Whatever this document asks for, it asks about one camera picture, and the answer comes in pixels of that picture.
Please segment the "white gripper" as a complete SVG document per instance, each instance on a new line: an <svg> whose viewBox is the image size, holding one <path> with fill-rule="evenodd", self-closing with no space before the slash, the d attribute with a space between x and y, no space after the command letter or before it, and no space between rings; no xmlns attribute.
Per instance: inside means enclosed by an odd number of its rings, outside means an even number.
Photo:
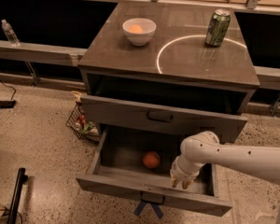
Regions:
<svg viewBox="0 0 280 224"><path fill-rule="evenodd" d="M175 158L170 169L172 188L176 188L178 182L182 182L182 189L187 189L200 173L203 163L190 161L185 156Z"/></svg>

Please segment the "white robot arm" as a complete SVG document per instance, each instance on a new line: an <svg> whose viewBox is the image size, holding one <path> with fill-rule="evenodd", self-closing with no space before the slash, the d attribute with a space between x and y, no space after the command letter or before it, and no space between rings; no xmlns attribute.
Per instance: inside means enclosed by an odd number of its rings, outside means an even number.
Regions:
<svg viewBox="0 0 280 224"><path fill-rule="evenodd" d="M207 163L280 186L280 147L221 145L213 132L206 131L181 142L180 155L175 158L170 169L172 187L182 183L183 189L186 189ZM276 224L280 224L280 208Z"/></svg>

